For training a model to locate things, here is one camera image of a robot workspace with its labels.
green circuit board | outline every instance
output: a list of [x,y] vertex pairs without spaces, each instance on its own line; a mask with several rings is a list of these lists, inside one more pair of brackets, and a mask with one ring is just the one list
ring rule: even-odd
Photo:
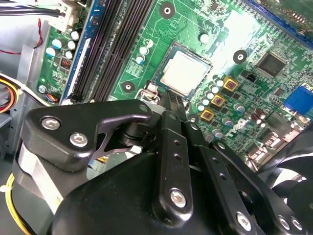
[[[168,19],[161,14],[164,3],[174,6],[174,14]],[[202,34],[208,36],[205,44],[200,42]],[[295,114],[282,106],[284,100],[303,83],[313,85],[313,52],[242,1],[156,0],[110,100],[135,98],[147,81],[156,82],[162,90],[165,86],[156,77],[173,43],[194,52],[213,66],[188,98],[191,105],[187,116],[199,117],[198,125],[208,141],[214,130],[219,129],[223,141],[243,158],[268,129],[249,119],[255,109],[260,108],[267,115],[276,111],[284,119],[291,120]],[[144,62],[138,63],[138,57],[143,58],[141,47],[148,47],[149,52],[144,56]],[[239,50],[247,53],[243,63],[234,62],[234,54]],[[279,70],[268,74],[264,72],[263,62],[274,57]],[[253,74],[255,81],[248,80],[247,73]],[[210,102],[205,109],[214,116],[210,121],[203,120],[198,104],[217,78],[225,82],[230,78],[238,86],[232,92],[220,89],[218,95],[224,103],[217,107]],[[126,90],[125,82],[131,82],[134,88]],[[234,108],[236,104],[241,104],[245,111],[238,113]],[[223,124],[226,117],[233,122],[232,127]]]
[[[74,29],[82,28],[84,26],[87,14],[88,8],[82,8],[79,22]],[[66,32],[60,32],[54,27],[50,28],[46,49],[53,49],[56,54],[55,56],[51,56],[48,53],[45,53],[42,70],[37,84],[37,91],[41,89],[41,91],[45,90],[45,93],[53,94],[58,98],[61,97],[67,83],[72,63],[71,60],[65,57],[65,52],[68,50],[67,43],[71,40],[70,33],[72,30],[73,29],[69,29]],[[52,41],[55,39],[62,42],[62,48],[59,50],[53,48]]]

blue ram slot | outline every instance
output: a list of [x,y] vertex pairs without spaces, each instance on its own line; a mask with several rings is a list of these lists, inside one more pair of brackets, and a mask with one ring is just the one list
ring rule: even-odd
[[83,64],[86,55],[88,55],[90,51],[90,43],[92,42],[92,39],[97,31],[98,25],[101,21],[102,13],[105,9],[105,5],[100,4],[100,2],[103,2],[103,0],[93,1],[88,21],[85,26],[84,33],[82,34],[81,42],[77,49],[77,54],[72,65],[72,70],[69,74],[67,85],[61,98],[61,104],[72,93],[81,65]]
[[278,25],[283,31],[292,36],[295,40],[300,42],[302,45],[313,49],[313,42],[311,42],[308,38],[303,37],[297,33],[295,29],[293,29],[289,24],[285,23],[273,13],[268,11],[262,5],[256,3],[254,0],[244,0],[250,7],[259,12],[261,15],[265,16],[268,20],[270,20],[275,25]]

capacitor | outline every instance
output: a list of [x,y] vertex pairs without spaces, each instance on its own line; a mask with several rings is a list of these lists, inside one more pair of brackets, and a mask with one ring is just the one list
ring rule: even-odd
[[67,43],[67,47],[70,50],[75,50],[77,48],[77,42],[74,42],[73,40],[69,40]]
[[223,124],[225,126],[232,127],[234,123],[229,117],[227,117],[227,118],[225,117],[225,118],[223,118]]
[[262,123],[261,119],[259,119],[259,117],[256,114],[251,114],[250,118],[258,125]]
[[206,33],[203,33],[203,34],[200,35],[200,42],[202,44],[208,44],[209,41],[210,41],[209,35],[207,35]]
[[210,103],[210,101],[206,98],[206,97],[203,97],[202,99],[201,99],[201,101],[202,101],[202,104],[203,105],[209,105],[209,103]]
[[51,44],[55,49],[60,50],[65,46],[65,40],[63,38],[53,39]]
[[257,116],[259,116],[260,119],[265,119],[266,118],[266,114],[263,112],[262,109],[256,109],[255,113]]
[[65,52],[65,57],[68,59],[68,60],[72,60],[74,58],[74,52],[71,51],[71,50],[68,50],[67,52]]
[[214,134],[215,138],[217,138],[219,140],[223,137],[223,133],[221,132],[220,129],[213,130],[213,134]]
[[202,112],[202,111],[204,111],[204,109],[205,109],[204,105],[201,104],[201,103],[197,104],[197,107],[198,107],[198,111],[199,111],[199,112]]
[[245,112],[245,107],[243,106],[243,104],[241,103],[237,103],[234,105],[234,110],[236,110],[236,112],[239,114],[239,115],[242,115],[244,112]]
[[264,128],[264,127],[266,127],[266,124],[265,124],[264,122],[262,122],[262,123],[260,124],[260,127],[261,127],[261,128]]
[[80,38],[80,35],[82,34],[82,29],[77,29],[74,30],[70,33],[70,37],[74,40],[74,41],[78,41]]
[[52,47],[48,47],[45,52],[47,53],[47,55],[49,57],[54,57],[57,54],[57,51],[55,49],[53,49]]
[[214,83],[212,83],[212,84],[209,86],[209,88],[211,89],[211,92],[212,92],[213,94],[216,94],[217,92],[219,92],[219,88],[218,88]]
[[137,62],[137,64],[142,65],[143,62],[145,62],[145,57],[143,55],[138,56],[136,58],[136,62]]
[[141,47],[139,49],[139,53],[142,55],[147,55],[147,54],[149,54],[149,49],[147,47]]
[[206,95],[206,97],[207,97],[208,99],[213,99],[213,98],[214,98],[214,94],[213,94],[211,91],[207,91],[207,92],[205,93],[205,95]]
[[224,85],[224,81],[221,80],[219,77],[215,78],[214,82],[218,87],[222,87]]

screw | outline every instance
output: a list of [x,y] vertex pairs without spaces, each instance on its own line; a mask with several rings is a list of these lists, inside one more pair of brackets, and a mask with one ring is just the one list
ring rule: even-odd
[[195,131],[197,131],[198,128],[197,128],[197,126],[196,126],[195,124],[191,123],[190,126],[192,127],[192,129],[194,129]]
[[54,118],[45,118],[41,121],[41,125],[48,130],[57,130],[60,127],[60,122]]
[[69,141],[76,147],[85,147],[88,143],[87,136],[82,133],[73,133],[69,137]]
[[251,223],[248,220],[248,218],[242,214],[241,212],[237,212],[236,214],[237,217],[237,221],[238,223],[246,230],[246,231],[251,231],[252,227],[251,227]]
[[301,226],[301,224],[299,223],[299,221],[296,220],[296,218],[291,217],[291,221],[292,221],[293,225],[294,225],[298,230],[302,230],[302,226]]
[[287,223],[287,221],[282,217],[282,216],[278,216],[278,219],[279,219],[279,222],[281,223],[281,225],[283,225],[283,227],[286,229],[286,230],[290,230],[290,226],[289,224]]
[[225,146],[222,143],[217,144],[221,149],[225,149]]
[[179,208],[184,208],[186,206],[186,198],[182,192],[178,190],[171,191],[171,199],[174,204]]

black ram slot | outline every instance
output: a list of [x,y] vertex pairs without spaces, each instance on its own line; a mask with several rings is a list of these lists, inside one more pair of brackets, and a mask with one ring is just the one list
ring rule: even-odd
[[100,76],[101,81],[92,97],[95,101],[106,101],[109,98],[153,3],[154,0],[134,0],[131,2],[119,33],[106,58]]
[[107,0],[106,10],[101,18],[100,25],[97,29],[93,43],[91,45],[90,53],[82,65],[81,71],[78,74],[78,79],[72,93],[73,101],[82,101],[84,90],[89,90],[88,84],[93,79],[94,65],[100,61],[101,54],[107,43],[110,41],[114,23],[119,13],[120,6],[124,0]]

